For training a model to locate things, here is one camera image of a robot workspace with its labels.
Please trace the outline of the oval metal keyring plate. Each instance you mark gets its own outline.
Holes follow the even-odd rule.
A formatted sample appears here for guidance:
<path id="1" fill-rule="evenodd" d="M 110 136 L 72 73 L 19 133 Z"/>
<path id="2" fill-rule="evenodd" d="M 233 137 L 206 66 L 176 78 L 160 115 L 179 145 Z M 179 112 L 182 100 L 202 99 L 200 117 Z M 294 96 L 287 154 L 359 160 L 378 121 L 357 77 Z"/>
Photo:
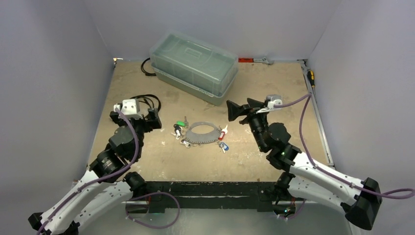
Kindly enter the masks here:
<path id="1" fill-rule="evenodd" d="M 209 132 L 197 133 L 194 131 L 195 128 L 199 126 L 208 126 L 211 128 Z M 216 126 L 211 122 L 194 122 L 189 126 L 186 133 L 184 134 L 184 139 L 192 144 L 209 144 L 214 143 L 218 140 L 221 133 L 221 128 Z"/>

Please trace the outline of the blue tagged key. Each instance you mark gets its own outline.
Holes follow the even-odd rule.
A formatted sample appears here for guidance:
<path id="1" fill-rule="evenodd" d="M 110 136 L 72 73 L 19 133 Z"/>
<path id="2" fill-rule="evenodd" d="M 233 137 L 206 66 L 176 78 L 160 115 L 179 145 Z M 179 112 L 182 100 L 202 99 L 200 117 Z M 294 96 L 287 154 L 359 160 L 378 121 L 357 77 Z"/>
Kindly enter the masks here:
<path id="1" fill-rule="evenodd" d="M 229 147 L 224 142 L 220 142 L 219 147 L 221 148 L 223 153 L 226 153 L 229 150 Z"/>

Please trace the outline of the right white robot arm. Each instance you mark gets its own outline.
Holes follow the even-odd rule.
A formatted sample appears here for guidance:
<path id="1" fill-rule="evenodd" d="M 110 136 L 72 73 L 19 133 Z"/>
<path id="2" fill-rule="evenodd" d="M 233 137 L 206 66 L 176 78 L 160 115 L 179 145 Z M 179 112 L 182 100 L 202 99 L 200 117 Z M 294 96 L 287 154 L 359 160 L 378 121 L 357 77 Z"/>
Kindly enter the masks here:
<path id="1" fill-rule="evenodd" d="M 269 124 L 263 102 L 248 98 L 238 105 L 227 100 L 228 120 L 243 117 L 240 124 L 249 125 L 260 152 L 270 165 L 284 171 L 282 182 L 275 185 L 276 196 L 289 196 L 318 202 L 342 212 L 353 225 L 372 230 L 382 199 L 380 186 L 370 177 L 362 180 L 338 172 L 289 143 L 291 135 L 283 123 Z"/>

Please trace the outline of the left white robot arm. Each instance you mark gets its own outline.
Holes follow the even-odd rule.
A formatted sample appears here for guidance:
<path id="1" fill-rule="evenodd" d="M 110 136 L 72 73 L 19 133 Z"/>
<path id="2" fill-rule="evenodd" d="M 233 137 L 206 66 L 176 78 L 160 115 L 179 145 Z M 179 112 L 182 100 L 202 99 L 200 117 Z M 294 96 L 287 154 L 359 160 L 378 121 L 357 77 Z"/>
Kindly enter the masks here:
<path id="1" fill-rule="evenodd" d="M 79 235 L 121 202 L 142 199 L 147 183 L 130 168 L 141 157 L 144 134 L 162 127 L 158 111 L 148 109 L 144 116 L 137 105 L 116 105 L 110 117 L 118 128 L 105 149 L 58 203 L 28 218 L 32 229 L 38 235 Z"/>

